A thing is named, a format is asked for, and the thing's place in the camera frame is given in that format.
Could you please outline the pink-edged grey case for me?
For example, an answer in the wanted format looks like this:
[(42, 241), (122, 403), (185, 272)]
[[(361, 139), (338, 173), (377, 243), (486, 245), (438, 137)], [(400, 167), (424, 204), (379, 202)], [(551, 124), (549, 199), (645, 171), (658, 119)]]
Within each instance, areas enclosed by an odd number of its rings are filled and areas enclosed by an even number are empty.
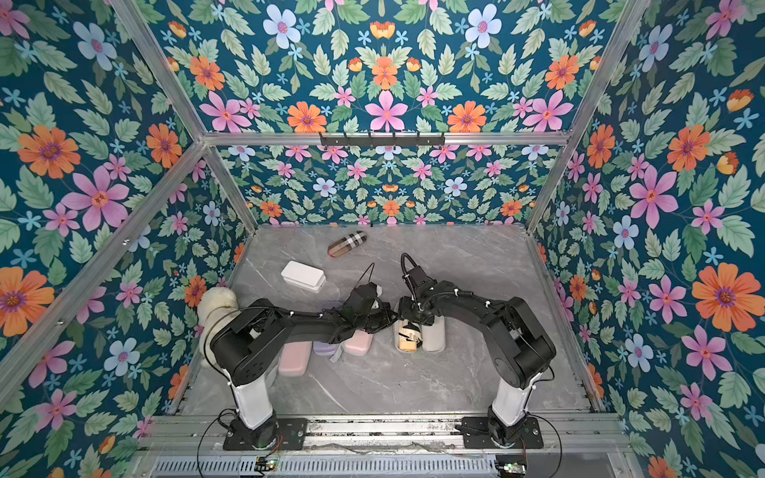
[(344, 352), (356, 357), (366, 356), (372, 346), (373, 340), (373, 334), (357, 330), (348, 340), (343, 342)]

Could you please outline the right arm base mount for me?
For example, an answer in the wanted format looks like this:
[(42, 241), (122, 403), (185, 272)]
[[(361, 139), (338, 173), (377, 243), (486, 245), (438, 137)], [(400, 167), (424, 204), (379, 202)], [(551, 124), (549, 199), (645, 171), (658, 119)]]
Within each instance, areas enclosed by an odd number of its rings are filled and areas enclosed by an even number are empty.
[(489, 410), (488, 416), (464, 416), (455, 427), (467, 449), (542, 449), (543, 436), (537, 418), (524, 414), (513, 425), (504, 424)]

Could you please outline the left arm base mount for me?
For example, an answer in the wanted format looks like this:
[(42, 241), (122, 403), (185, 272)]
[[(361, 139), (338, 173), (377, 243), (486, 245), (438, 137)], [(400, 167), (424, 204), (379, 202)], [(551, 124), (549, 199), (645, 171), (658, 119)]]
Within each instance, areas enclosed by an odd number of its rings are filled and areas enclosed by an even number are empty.
[(237, 417), (225, 424), (225, 451), (295, 451), (301, 450), (307, 436), (306, 418), (278, 418), (275, 414), (251, 429)]

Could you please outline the beige black striped umbrella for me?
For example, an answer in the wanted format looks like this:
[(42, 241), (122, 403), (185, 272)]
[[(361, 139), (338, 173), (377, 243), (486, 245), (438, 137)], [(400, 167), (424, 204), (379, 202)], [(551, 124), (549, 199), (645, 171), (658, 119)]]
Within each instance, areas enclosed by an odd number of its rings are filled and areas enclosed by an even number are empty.
[(415, 353), (421, 346), (420, 326), (409, 320), (400, 320), (396, 326), (396, 347), (403, 353)]

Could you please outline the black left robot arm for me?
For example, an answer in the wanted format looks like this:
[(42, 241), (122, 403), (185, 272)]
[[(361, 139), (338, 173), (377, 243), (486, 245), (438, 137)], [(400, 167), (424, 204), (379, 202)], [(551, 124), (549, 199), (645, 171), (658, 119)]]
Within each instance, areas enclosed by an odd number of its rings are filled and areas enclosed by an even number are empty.
[(265, 374), (284, 346), (321, 342), (342, 344), (355, 332), (373, 335), (396, 322), (396, 312), (368, 282), (356, 286), (340, 306), (300, 312), (262, 298), (239, 309), (229, 289), (207, 291), (199, 305), (205, 316), (201, 352), (231, 389), (237, 419), (255, 432), (274, 420)]

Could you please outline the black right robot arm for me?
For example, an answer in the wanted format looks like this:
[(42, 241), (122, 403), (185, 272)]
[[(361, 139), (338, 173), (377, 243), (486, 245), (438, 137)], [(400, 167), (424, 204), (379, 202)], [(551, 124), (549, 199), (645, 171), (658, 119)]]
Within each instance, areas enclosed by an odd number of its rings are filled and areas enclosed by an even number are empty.
[(480, 332), (500, 376), (488, 429), (497, 442), (507, 441), (526, 421), (530, 396), (557, 355), (549, 334), (521, 298), (487, 299), (438, 281), (408, 253), (400, 257), (400, 267), (410, 294), (398, 303), (398, 347), (402, 352), (442, 351), (447, 319)]

